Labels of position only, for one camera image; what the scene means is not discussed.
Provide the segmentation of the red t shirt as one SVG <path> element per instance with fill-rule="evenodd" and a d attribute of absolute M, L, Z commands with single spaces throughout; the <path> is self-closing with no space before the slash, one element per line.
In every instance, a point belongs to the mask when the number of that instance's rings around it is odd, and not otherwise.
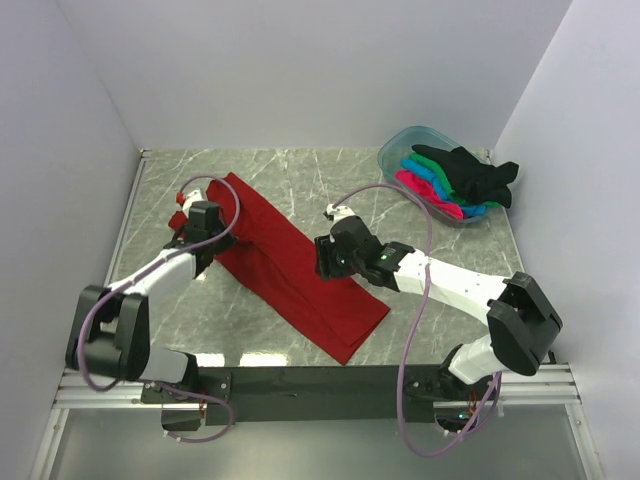
<path fill-rule="evenodd" d="M 211 181 L 206 199 L 220 205 L 235 245 L 217 257 L 239 283 L 293 328 L 346 365 L 390 312 L 351 278 L 324 282 L 315 273 L 314 243 L 240 177 Z"/>

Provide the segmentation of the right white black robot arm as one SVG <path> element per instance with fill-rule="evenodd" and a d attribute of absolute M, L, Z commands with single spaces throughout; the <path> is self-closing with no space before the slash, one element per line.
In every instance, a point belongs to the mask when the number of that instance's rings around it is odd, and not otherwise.
<path fill-rule="evenodd" d="M 481 379 L 510 371 L 534 376 L 563 323 L 535 279 L 482 274 L 399 242 L 381 243 L 347 207 L 329 208 L 327 235 L 315 238 L 316 272 L 325 281 L 359 275 L 376 287 L 427 295 L 485 325 L 485 336 L 453 350 L 439 387 L 460 399 Z"/>

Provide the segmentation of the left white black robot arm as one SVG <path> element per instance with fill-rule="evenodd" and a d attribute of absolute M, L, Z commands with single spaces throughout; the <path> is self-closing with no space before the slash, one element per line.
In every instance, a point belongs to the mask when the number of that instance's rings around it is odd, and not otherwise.
<path fill-rule="evenodd" d="M 152 348 L 150 306 L 196 279 L 234 243 L 221 206 L 204 200 L 193 203 L 186 224 L 149 264 L 109 286 L 90 285 L 81 291 L 65 351 L 66 366 L 86 380 L 92 374 L 115 381 L 157 376 L 176 401 L 193 399 L 200 378 L 187 368 L 191 356 Z"/>

